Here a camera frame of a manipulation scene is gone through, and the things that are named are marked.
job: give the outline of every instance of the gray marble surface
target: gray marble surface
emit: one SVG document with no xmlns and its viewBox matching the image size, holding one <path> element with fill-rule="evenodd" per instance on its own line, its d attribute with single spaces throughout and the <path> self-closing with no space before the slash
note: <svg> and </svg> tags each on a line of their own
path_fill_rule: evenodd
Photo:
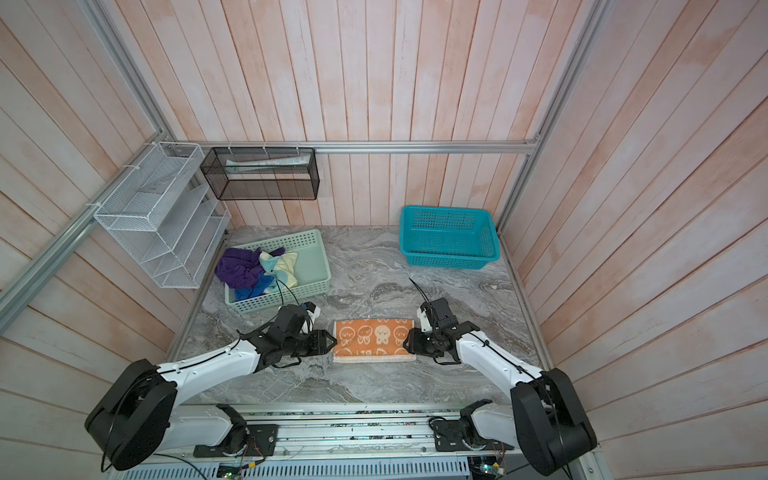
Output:
<svg viewBox="0 0 768 480">
<path fill-rule="evenodd" d="M 308 230 L 308 227 L 244 227 L 229 246 Z M 415 318 L 427 295 L 444 296 L 459 321 L 470 320 L 521 359 L 538 364 L 515 291 L 503 260 L 482 270 L 410 266 L 400 253 L 398 227 L 321 227 L 331 268 L 331 291 L 312 301 L 322 308 L 316 328 L 333 331 L 333 321 L 354 318 Z M 223 301 L 223 284 L 214 279 L 182 349 L 182 357 L 205 353 L 249 332 L 277 312 L 270 307 L 247 315 Z M 505 397 L 471 366 L 414 362 L 334 363 L 332 355 L 311 357 L 288 369 L 268 368 L 219 384 L 188 403 L 265 402 L 457 402 Z"/>
</svg>

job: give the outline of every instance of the light green plastic basket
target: light green plastic basket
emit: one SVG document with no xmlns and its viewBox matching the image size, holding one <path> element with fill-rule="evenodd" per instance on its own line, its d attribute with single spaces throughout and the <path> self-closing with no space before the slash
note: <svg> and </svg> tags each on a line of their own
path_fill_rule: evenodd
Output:
<svg viewBox="0 0 768 480">
<path fill-rule="evenodd" d="M 299 254 L 293 272 L 296 280 L 299 281 L 299 285 L 291 289 L 299 301 L 310 296 L 328 293 L 331 270 L 328 267 L 328 257 L 326 257 L 326 249 L 323 246 L 323 238 L 320 236 L 319 230 L 308 230 L 244 245 L 235 245 L 235 248 L 248 250 L 261 248 L 261 250 L 266 252 L 277 250 L 280 247 L 285 248 L 286 252 L 297 252 Z M 285 303 L 294 302 L 293 295 L 285 288 L 283 288 L 283 300 Z M 266 295 L 259 295 L 236 302 L 235 292 L 227 284 L 224 284 L 224 302 L 239 313 L 253 312 L 254 310 L 282 303 L 280 292 L 267 293 Z"/>
</svg>

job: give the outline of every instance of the robotic arm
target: robotic arm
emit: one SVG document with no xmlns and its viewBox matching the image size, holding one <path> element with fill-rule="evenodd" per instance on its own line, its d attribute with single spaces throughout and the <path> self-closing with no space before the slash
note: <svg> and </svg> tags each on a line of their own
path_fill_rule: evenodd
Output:
<svg viewBox="0 0 768 480">
<path fill-rule="evenodd" d="M 480 400 L 464 408 L 458 433 L 465 443 L 497 440 L 520 448 L 542 475 L 598 445 L 573 384 L 561 370 L 545 372 L 506 352 L 474 323 L 460 323 L 445 298 L 430 302 L 425 297 L 418 316 L 421 328 L 411 329 L 403 343 L 409 353 L 430 356 L 439 365 L 468 363 L 511 400 L 511 405 Z M 438 362 L 446 353 L 453 361 Z"/>
<path fill-rule="evenodd" d="M 225 380 L 325 355 L 336 339 L 313 329 L 318 315 L 310 302 L 286 305 L 274 321 L 220 349 L 157 366 L 146 359 L 133 362 L 86 418 L 85 428 L 117 470 L 132 468 L 157 450 L 186 445 L 216 446 L 224 455 L 237 455 L 249 434 L 235 409 L 180 404 Z M 296 361 L 278 365 L 284 356 Z"/>
</svg>

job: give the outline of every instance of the teal plastic basket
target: teal plastic basket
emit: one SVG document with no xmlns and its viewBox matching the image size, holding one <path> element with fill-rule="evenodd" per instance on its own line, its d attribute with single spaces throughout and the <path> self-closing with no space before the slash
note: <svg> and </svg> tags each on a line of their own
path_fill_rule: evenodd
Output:
<svg viewBox="0 0 768 480">
<path fill-rule="evenodd" d="M 448 207 L 403 207 L 400 251 L 411 265 L 478 270 L 501 256 L 491 214 Z"/>
<path fill-rule="evenodd" d="M 234 247 L 248 250 L 261 247 L 261 250 L 267 252 L 283 247 L 286 252 L 297 252 L 299 257 L 296 259 L 293 274 L 299 281 L 299 285 L 291 289 L 293 295 L 296 295 L 296 298 L 301 301 L 307 297 L 329 291 L 331 269 L 328 267 L 328 257 L 326 257 L 326 248 L 323 246 L 323 238 L 317 229 L 245 243 L 244 245 L 235 245 Z M 253 312 L 268 306 L 281 305 L 283 302 L 294 303 L 293 295 L 285 288 L 282 288 L 282 291 L 282 300 L 280 299 L 280 292 L 275 292 L 236 302 L 235 292 L 225 283 L 224 302 L 239 313 Z"/>
</svg>

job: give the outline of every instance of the wooden panel wall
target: wooden panel wall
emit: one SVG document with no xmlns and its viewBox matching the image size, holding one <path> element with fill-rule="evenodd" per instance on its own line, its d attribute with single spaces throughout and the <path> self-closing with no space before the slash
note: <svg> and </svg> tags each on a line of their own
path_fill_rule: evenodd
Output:
<svg viewBox="0 0 768 480">
<path fill-rule="evenodd" d="M 189 141 L 523 140 L 594 0 L 104 0 Z M 236 225 L 498 219 L 523 156 L 320 155 L 317 201 L 230 202 Z"/>
<path fill-rule="evenodd" d="M 616 478 L 768 472 L 766 25 L 618 2 L 505 231 Z"/>
<path fill-rule="evenodd" d="M 0 288 L 152 136 L 77 2 L 0 2 Z M 130 361 L 163 360 L 188 304 L 87 239 L 0 338 L 4 475 L 101 478 L 85 416 Z"/>
</svg>

